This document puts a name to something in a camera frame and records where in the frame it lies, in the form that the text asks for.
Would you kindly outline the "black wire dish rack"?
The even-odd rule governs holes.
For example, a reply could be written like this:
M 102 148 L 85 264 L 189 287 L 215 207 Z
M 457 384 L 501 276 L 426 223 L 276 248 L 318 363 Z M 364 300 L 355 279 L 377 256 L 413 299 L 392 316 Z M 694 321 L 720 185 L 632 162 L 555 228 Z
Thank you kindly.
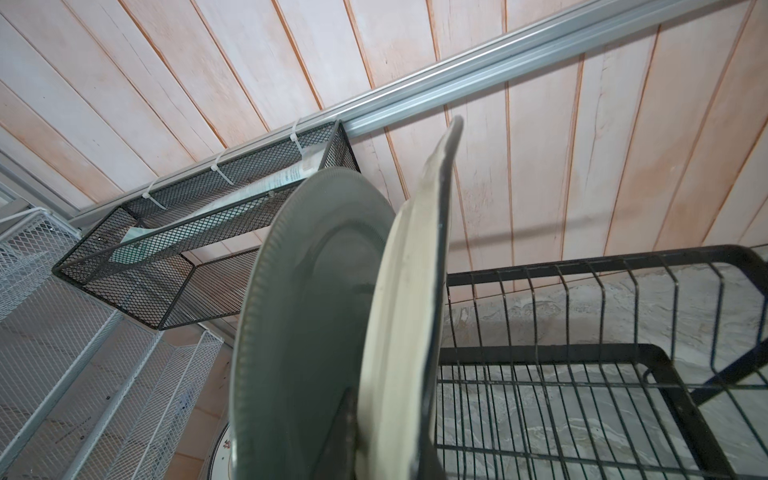
M 719 245 L 449 276 L 450 479 L 763 479 L 767 250 Z

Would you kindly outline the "large teal green plate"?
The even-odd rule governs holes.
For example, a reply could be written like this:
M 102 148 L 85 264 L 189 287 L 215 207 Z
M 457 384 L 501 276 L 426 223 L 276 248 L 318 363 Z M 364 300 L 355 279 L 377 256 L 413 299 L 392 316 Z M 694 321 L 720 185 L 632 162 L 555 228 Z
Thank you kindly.
M 324 169 L 283 204 L 260 248 L 230 391 L 238 479 L 307 479 L 344 394 L 358 387 L 395 213 L 360 173 Z

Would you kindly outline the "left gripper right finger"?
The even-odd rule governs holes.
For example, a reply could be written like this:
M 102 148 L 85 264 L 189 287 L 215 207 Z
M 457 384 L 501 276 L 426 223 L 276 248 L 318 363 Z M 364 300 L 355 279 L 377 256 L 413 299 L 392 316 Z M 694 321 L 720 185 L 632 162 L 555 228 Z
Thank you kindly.
M 437 449 L 428 434 L 419 441 L 417 480 L 446 480 L 447 476 L 438 458 Z

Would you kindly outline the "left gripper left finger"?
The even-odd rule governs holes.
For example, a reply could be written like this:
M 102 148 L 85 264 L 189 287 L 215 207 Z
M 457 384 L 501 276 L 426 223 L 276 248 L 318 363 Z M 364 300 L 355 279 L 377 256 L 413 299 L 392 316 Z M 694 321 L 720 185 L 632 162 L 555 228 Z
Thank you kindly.
M 358 390 L 346 389 L 331 422 L 311 479 L 352 480 L 356 478 L 357 402 Z

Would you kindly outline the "cream floral plate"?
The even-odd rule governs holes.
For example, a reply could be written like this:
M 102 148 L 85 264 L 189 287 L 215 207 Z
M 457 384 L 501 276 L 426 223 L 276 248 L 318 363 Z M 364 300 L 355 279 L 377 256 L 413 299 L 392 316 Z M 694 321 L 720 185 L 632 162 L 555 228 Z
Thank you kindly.
M 451 121 L 386 242 L 357 402 L 360 479 L 415 479 L 421 435 L 434 443 L 453 167 L 463 127 L 462 117 Z

